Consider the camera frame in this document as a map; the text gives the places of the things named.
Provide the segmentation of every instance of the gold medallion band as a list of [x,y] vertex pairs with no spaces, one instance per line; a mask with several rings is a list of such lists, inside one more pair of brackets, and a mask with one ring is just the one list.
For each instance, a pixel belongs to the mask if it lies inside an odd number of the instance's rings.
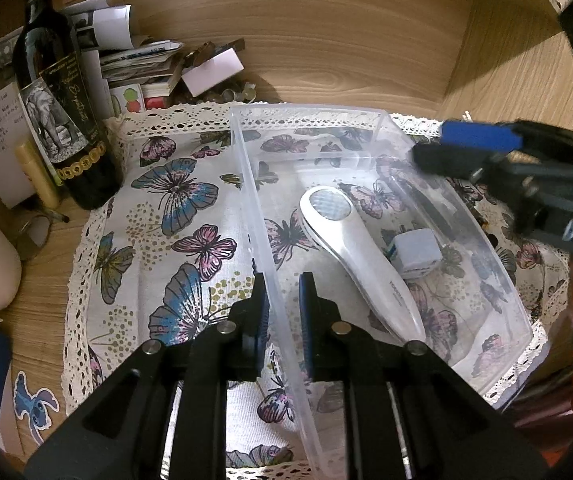
[[93,164],[100,160],[100,157],[106,153],[106,146],[100,140],[98,145],[91,149],[87,155],[65,168],[58,168],[57,174],[62,180],[75,178],[88,170]]

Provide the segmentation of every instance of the lace trim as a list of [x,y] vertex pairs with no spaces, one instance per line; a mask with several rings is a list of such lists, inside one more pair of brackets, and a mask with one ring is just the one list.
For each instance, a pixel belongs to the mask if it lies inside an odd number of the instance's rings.
[[[231,104],[201,104],[201,105],[178,105],[167,110],[149,110],[143,113],[129,113],[119,119],[108,120],[106,126],[109,130],[109,138],[114,146],[116,155],[124,164],[127,160],[131,139],[143,138],[170,133],[212,132],[229,129],[229,110]],[[289,124],[279,123],[280,128],[320,127],[333,125],[359,125],[363,120],[363,112],[355,110],[352,117],[351,110],[343,114],[342,120],[333,117],[321,117],[311,119],[311,110],[307,111],[307,117],[294,117]],[[414,136],[438,137],[441,121],[416,118],[401,114],[391,114],[391,119],[406,133]],[[90,365],[88,345],[86,338],[87,306],[89,291],[92,283],[92,270],[97,256],[98,245],[104,231],[106,222],[107,206],[93,211],[87,221],[80,245],[77,247],[73,271],[69,279],[69,301],[65,318],[65,341],[64,341],[64,370],[62,372],[62,390],[66,403],[66,414],[69,415],[86,398],[91,391]],[[560,251],[555,251],[562,261],[566,256]],[[562,286],[543,306],[542,321],[533,326],[534,336],[528,348],[523,352],[520,359],[505,376],[495,384],[484,398],[491,404],[497,402],[502,392],[515,384],[518,376],[525,372],[533,360],[540,354],[542,347],[547,341],[545,328],[564,309],[566,303],[566,285]],[[264,468],[241,468],[227,469],[229,480],[252,480],[252,479],[280,479],[296,480],[310,478],[313,474],[307,462],[285,463],[279,466]]]

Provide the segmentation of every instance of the blue tape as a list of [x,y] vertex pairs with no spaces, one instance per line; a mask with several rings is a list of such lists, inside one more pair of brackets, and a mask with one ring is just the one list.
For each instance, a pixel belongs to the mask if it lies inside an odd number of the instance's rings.
[[522,147],[522,137],[513,133],[510,126],[505,125],[445,121],[442,123],[441,131],[441,144],[502,153],[519,150]]

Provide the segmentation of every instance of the white handheld device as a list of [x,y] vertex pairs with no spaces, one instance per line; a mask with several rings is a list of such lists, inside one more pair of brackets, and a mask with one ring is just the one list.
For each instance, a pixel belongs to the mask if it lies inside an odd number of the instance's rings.
[[308,237],[335,256],[389,332],[404,342],[426,338],[420,311],[397,270],[367,231],[351,200],[339,189],[318,186],[300,199]]

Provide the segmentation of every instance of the clear plastic container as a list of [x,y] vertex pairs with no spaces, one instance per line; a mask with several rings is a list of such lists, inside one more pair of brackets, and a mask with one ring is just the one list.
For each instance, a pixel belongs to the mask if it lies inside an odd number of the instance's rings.
[[372,316],[342,265],[298,230],[297,208],[307,189],[342,189],[383,249],[398,232],[433,229],[441,266],[407,282],[427,344],[481,394],[515,363],[532,337],[517,291],[452,187],[413,169],[413,143],[387,113],[258,104],[233,107],[231,125],[253,256],[271,304],[271,334],[320,478],[345,476],[342,385],[310,383],[303,371],[300,273],[313,272],[318,294],[335,301],[343,319],[378,340],[399,341]]

